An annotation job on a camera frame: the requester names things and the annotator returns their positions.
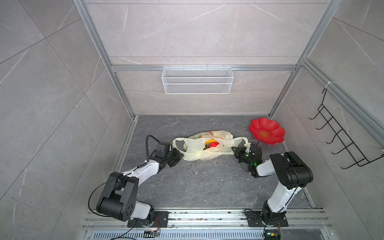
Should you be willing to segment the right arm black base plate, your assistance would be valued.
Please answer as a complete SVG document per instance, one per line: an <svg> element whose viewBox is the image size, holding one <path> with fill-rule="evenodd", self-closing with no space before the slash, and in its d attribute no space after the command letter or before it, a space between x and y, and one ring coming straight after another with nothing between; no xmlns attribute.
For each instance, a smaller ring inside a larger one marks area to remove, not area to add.
<svg viewBox="0 0 384 240"><path fill-rule="evenodd" d="M245 210L244 214L249 227L288 227L286 212L264 213L262 211Z"/></svg>

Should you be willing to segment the cream translucent plastic bag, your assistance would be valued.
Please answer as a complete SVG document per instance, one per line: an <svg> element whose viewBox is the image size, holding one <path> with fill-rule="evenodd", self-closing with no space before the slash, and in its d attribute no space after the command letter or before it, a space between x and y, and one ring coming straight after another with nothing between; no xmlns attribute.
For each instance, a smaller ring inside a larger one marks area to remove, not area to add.
<svg viewBox="0 0 384 240"><path fill-rule="evenodd" d="M215 140L220 145L215 148L205 149L205 143L209 140ZM228 131L208 131L198 133L189 138L176 138L172 146L179 150L184 156L185 161L211 160L221 155L233 155L231 147L250 149L251 143L245 137L234 138Z"/></svg>

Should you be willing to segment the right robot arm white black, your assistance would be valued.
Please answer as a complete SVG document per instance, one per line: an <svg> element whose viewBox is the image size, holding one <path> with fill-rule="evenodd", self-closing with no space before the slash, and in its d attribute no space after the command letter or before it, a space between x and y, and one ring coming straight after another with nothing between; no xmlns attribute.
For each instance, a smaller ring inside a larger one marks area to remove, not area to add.
<svg viewBox="0 0 384 240"><path fill-rule="evenodd" d="M265 201L261 211L245 210L249 226L286 227L288 205L302 188L313 181L311 169L294 152L271 154L270 159L263 162L262 149L256 145L231 149L240 164L247 164L248 172L254 178L275 174L279 180L274 193Z"/></svg>

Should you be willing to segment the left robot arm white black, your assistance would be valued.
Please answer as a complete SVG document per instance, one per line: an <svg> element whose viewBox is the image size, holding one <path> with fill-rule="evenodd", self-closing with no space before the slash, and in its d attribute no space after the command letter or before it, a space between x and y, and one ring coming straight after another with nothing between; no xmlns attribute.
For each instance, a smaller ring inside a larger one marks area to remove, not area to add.
<svg viewBox="0 0 384 240"><path fill-rule="evenodd" d="M104 188L96 205L98 215L123 222L136 220L145 227L153 224L154 207L137 200L138 188L166 166L177 165L184 155L166 142L159 142L158 148L151 153L146 150L146 155L147 159L132 170L110 174L102 184Z"/></svg>

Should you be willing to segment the red flower-shaped plastic plate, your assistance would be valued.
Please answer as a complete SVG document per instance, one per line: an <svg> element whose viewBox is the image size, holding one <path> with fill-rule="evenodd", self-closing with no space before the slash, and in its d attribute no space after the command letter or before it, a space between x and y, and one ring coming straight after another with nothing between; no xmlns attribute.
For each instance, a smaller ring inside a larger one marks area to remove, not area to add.
<svg viewBox="0 0 384 240"><path fill-rule="evenodd" d="M285 130L278 122L267 118L252 120L249 130L255 139L268 145L275 145L285 141Z"/></svg>

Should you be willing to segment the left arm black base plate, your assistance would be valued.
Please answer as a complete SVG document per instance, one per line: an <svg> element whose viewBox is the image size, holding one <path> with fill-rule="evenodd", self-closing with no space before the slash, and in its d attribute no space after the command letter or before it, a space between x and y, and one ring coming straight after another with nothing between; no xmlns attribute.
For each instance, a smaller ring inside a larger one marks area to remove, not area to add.
<svg viewBox="0 0 384 240"><path fill-rule="evenodd" d="M166 228L168 226L170 212L166 211L155 211L153 221L150 223L149 220L143 219L129 219L127 227L132 228Z"/></svg>

